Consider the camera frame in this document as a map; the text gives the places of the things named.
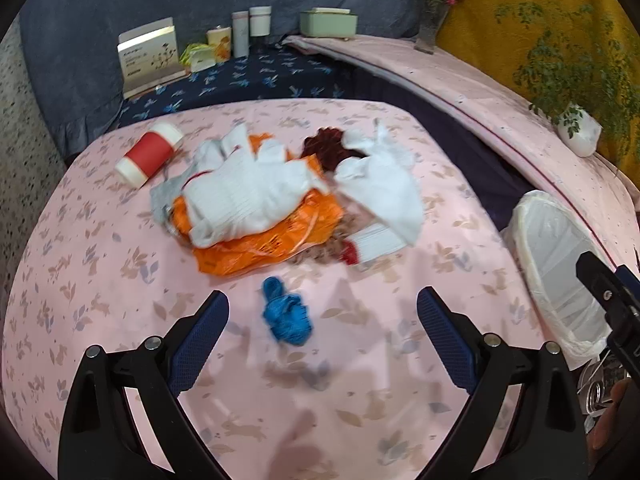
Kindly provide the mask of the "right hand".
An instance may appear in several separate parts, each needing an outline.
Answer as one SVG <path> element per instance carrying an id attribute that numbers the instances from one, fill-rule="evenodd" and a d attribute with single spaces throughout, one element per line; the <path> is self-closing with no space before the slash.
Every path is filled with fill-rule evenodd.
<path id="1" fill-rule="evenodd" d="M 609 405 L 587 434 L 589 467 L 596 468 L 600 458 L 622 442 L 639 417 L 639 390 L 630 378 L 616 382 Z"/>

